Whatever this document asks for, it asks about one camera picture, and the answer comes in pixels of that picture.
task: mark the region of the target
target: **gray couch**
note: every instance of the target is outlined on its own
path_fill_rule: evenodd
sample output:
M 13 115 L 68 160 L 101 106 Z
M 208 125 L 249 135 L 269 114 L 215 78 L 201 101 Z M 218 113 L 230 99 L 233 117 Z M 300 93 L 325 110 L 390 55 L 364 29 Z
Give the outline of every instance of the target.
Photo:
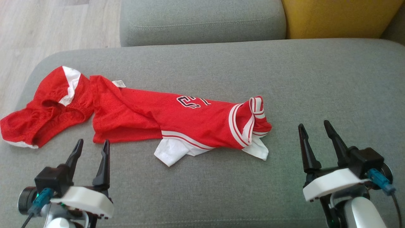
M 122 47 L 284 39 L 280 0 L 124 0 Z
M 147 37 L 143 32 L 133 35 Z M 225 40 L 238 41 L 231 36 Z M 168 43 L 184 39 L 168 37 Z M 123 40 L 128 41 L 124 45 L 137 42 L 137 38 Z M 140 45 L 162 44 L 158 38 L 151 38 L 154 41 L 150 43 L 146 38 L 141 40 Z M 86 76 L 100 74 L 123 80 L 130 88 L 235 103 L 261 95 L 273 125 L 262 138 L 270 151 L 267 161 L 220 148 L 185 156 L 168 168 L 153 155 L 159 140 L 111 145 L 110 195 L 115 216 L 100 221 L 98 227 L 326 227 L 320 203 L 306 202 L 302 193 L 305 174 L 298 125 L 305 125 L 324 167 L 337 162 L 323 128 L 324 119 L 348 146 L 372 147 L 382 154 L 394 173 L 405 214 L 405 178 L 401 175 L 405 163 L 404 59 L 405 47 L 378 39 L 268 40 L 61 52 L 38 64 L 16 110 L 25 107 L 40 81 L 60 65 Z M 38 150 L 0 143 L 2 227 L 22 224 L 25 216 L 16 209 L 20 191 L 33 185 L 45 166 L 64 162 L 79 138 L 85 143 L 74 181 L 76 185 L 91 183 L 102 146 L 92 142 L 93 134 L 89 120 L 63 131 Z M 381 191 L 372 191 L 371 197 L 387 226 L 396 227 L 392 200 Z M 42 219 L 32 219 L 28 227 L 42 225 Z

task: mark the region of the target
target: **white lining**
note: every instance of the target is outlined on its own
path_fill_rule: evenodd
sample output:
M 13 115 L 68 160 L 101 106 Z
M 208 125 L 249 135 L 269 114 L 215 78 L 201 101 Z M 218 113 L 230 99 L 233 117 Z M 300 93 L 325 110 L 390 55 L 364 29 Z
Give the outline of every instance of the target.
M 269 155 L 269 149 L 263 144 L 260 137 L 255 135 L 252 136 L 252 144 L 242 150 L 264 161 L 267 160 L 267 156 Z
M 170 167 L 189 151 L 189 148 L 182 140 L 164 138 L 160 141 L 154 155 Z
M 180 132 L 176 132 L 176 131 L 162 131 L 162 136 L 163 136 L 163 138 L 166 138 L 166 139 L 177 139 L 177 140 L 181 140 L 181 141 L 187 143 L 188 145 L 190 145 L 190 146 L 193 147 L 193 148 L 198 148 L 198 149 L 206 150 L 206 151 L 209 151 L 209 150 L 214 149 L 214 147 L 210 147 L 210 146 L 204 145 L 204 144 L 202 144 L 202 143 L 200 143 L 200 142 L 198 142 L 198 141 L 195 141 L 194 139 L 192 139 L 192 138 L 188 137 L 187 135 L 182 134 L 182 133 L 180 133 Z
M 62 68 L 63 71 L 65 72 L 65 77 L 66 80 L 68 81 L 69 87 L 68 87 L 68 94 L 64 96 L 59 101 L 59 103 L 64 106 L 67 106 L 72 102 L 73 98 L 75 97 L 75 89 L 77 87 L 77 84 L 79 83 L 81 73 L 70 67 L 62 66 Z
M 13 145 L 13 146 L 29 147 L 29 148 L 32 148 L 32 149 L 38 149 L 37 145 L 29 145 L 29 144 L 27 144 L 27 143 L 25 143 L 23 141 L 21 141 L 21 142 L 10 142 L 10 141 L 7 141 L 7 140 L 4 140 L 4 141 L 6 143 L 10 144 L 10 145 Z

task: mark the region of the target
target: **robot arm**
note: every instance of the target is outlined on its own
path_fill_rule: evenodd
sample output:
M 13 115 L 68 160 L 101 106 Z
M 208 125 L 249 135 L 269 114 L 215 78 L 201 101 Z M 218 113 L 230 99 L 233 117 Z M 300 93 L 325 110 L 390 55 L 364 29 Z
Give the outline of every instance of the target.
M 45 167 L 35 178 L 35 187 L 26 187 L 20 194 L 18 209 L 32 217 L 46 217 L 45 228 L 95 228 L 97 219 L 111 218 L 114 206 L 109 198 L 110 144 L 104 143 L 102 160 L 93 186 L 74 186 L 72 181 L 81 155 L 80 139 L 65 164 Z
M 320 200 L 328 227 L 385 227 L 369 189 L 383 189 L 392 195 L 392 173 L 384 158 L 371 148 L 348 148 L 329 121 L 324 121 L 338 158 L 337 167 L 322 169 L 308 142 L 303 124 L 298 126 L 304 172 L 307 174 L 303 193 L 307 201 Z M 397 207 L 401 225 L 401 215 Z

